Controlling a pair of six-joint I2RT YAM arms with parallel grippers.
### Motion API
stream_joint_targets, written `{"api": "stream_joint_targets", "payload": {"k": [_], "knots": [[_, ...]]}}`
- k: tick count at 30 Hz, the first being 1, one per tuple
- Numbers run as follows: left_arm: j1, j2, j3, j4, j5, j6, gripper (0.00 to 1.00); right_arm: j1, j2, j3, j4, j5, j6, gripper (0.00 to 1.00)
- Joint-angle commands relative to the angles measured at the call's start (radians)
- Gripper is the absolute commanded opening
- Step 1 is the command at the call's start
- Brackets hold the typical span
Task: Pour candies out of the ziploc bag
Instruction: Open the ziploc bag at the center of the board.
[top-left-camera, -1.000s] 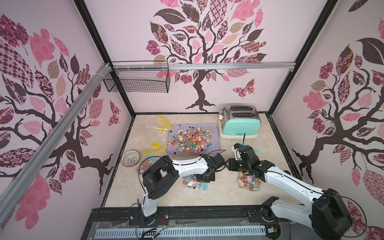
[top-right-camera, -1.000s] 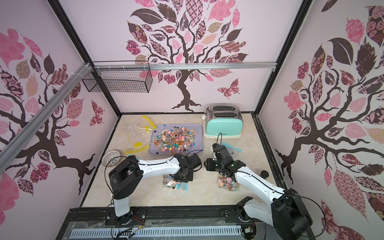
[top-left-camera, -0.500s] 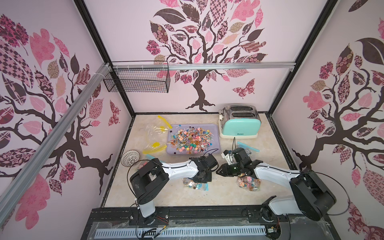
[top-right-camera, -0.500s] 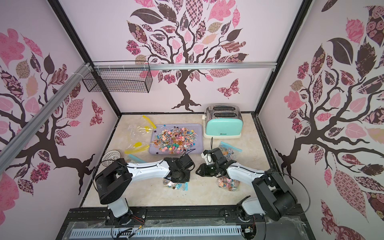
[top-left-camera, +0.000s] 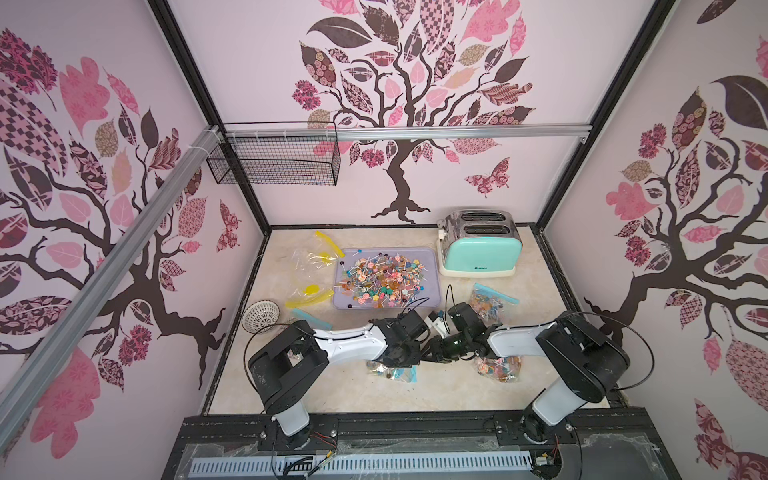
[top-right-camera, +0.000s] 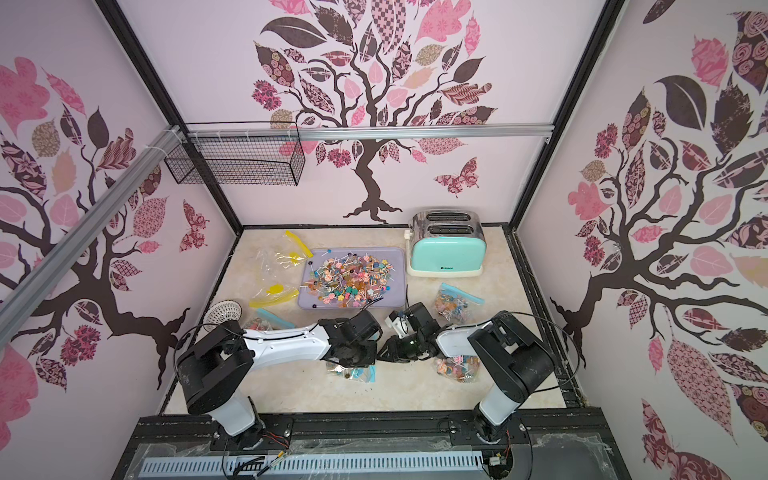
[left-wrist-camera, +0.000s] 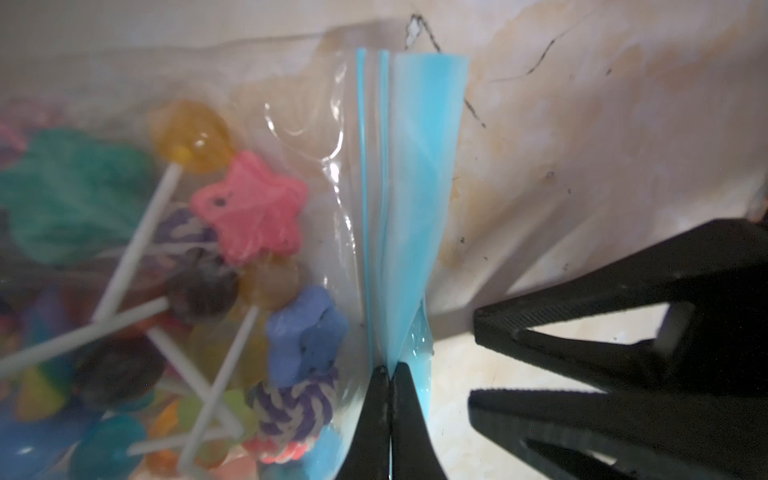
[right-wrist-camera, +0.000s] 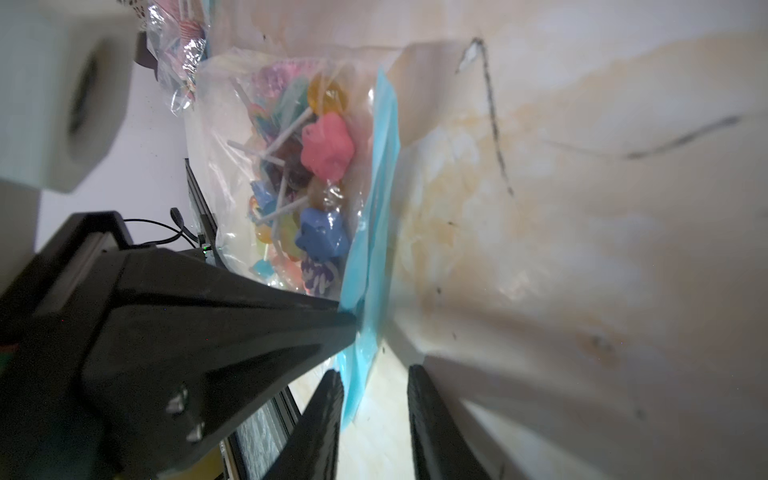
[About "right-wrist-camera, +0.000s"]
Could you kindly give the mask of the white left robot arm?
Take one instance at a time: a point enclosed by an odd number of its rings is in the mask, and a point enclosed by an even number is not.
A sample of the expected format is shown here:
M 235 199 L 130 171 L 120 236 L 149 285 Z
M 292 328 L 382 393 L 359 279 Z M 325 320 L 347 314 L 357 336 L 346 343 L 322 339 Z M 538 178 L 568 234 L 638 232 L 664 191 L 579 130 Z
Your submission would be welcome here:
M 348 346 L 353 315 L 138 245 L 114 211 L 21 238 L 123 123 L 137 17 L 112 1 L 1 5 L 1 475 L 165 479 Z

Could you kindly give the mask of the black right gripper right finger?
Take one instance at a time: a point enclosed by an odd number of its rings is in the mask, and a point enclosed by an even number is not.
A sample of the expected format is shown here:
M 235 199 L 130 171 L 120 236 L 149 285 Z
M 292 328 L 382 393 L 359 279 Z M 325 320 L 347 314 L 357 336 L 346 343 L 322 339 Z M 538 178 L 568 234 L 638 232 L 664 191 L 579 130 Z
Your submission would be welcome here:
M 408 369 L 408 413 L 416 479 L 489 479 L 422 365 Z

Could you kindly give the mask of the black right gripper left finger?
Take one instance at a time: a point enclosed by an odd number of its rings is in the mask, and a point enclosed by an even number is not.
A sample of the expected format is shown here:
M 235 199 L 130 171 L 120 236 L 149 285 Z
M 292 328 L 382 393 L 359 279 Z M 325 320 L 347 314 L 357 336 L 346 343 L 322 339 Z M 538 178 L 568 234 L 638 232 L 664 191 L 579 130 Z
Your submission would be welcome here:
M 264 479 L 336 478 L 344 387 L 328 370 Z

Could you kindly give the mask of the blue-zip candy bag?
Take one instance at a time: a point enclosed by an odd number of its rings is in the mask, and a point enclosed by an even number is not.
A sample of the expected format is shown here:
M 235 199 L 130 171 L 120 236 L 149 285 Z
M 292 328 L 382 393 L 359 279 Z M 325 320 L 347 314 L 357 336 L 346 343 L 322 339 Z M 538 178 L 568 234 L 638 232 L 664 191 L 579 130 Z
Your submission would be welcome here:
M 149 1 L 147 47 L 157 62 L 156 80 L 169 110 L 182 114 L 195 100 L 198 64 L 207 57 L 210 2 Z
M 195 75 L 193 136 L 209 169 L 216 248 L 234 272 L 335 302 L 358 321 L 334 365 L 342 421 L 364 396 L 387 296 L 390 199 L 400 153 L 387 52 L 293 57 L 233 49 Z

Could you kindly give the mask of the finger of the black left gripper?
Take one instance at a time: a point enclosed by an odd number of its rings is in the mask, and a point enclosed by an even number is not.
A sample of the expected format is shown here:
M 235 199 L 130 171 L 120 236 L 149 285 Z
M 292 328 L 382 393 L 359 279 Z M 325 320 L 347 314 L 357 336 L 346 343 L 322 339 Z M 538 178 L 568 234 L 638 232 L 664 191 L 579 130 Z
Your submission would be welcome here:
M 129 254 L 114 292 L 81 382 L 124 474 L 192 466 L 357 331 L 335 301 L 165 249 Z

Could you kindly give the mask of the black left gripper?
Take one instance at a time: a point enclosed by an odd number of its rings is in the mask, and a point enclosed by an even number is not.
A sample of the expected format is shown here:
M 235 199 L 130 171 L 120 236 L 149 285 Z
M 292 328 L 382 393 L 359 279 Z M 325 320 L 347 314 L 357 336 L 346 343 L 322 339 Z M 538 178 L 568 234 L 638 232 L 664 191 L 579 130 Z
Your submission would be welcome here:
M 1 297 L 1 476 L 111 479 L 81 369 L 129 246 L 116 211 L 71 215 Z

